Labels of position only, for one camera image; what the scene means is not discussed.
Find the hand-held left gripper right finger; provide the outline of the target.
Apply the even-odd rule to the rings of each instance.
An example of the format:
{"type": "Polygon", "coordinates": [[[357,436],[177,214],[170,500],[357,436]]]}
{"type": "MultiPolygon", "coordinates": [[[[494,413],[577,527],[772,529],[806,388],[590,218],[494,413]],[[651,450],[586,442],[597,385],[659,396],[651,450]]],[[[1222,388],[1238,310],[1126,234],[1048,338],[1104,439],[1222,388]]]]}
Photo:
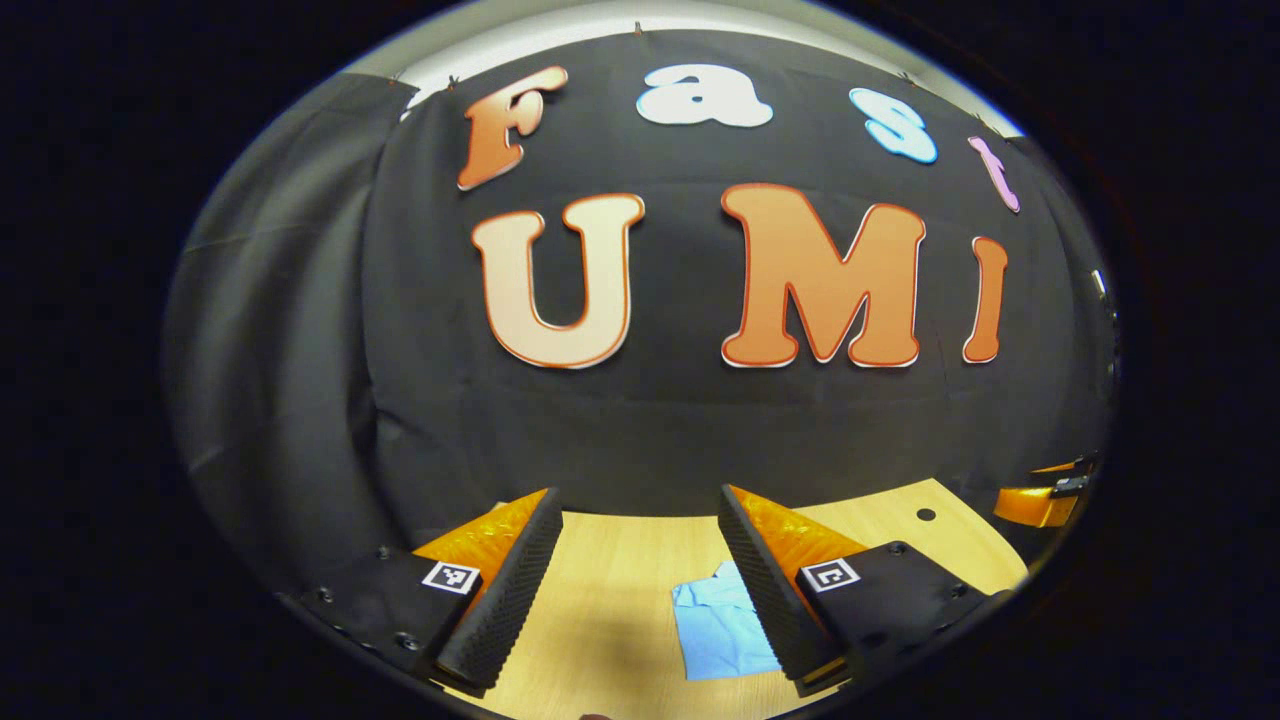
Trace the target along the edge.
{"type": "Polygon", "coordinates": [[[726,484],[717,521],[801,697],[904,674],[1011,588],[1010,543],[941,484],[800,509],[726,484]]]}

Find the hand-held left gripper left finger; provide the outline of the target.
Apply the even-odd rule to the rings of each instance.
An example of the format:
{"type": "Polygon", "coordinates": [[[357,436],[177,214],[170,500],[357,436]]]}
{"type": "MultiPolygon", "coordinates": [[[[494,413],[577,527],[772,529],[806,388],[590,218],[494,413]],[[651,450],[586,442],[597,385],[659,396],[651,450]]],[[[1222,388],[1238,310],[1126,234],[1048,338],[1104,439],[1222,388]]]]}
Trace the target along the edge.
{"type": "Polygon", "coordinates": [[[420,682],[481,698],[529,616],[563,528],[559,492],[503,503],[416,550],[380,547],[329,571],[300,606],[420,682]]]}

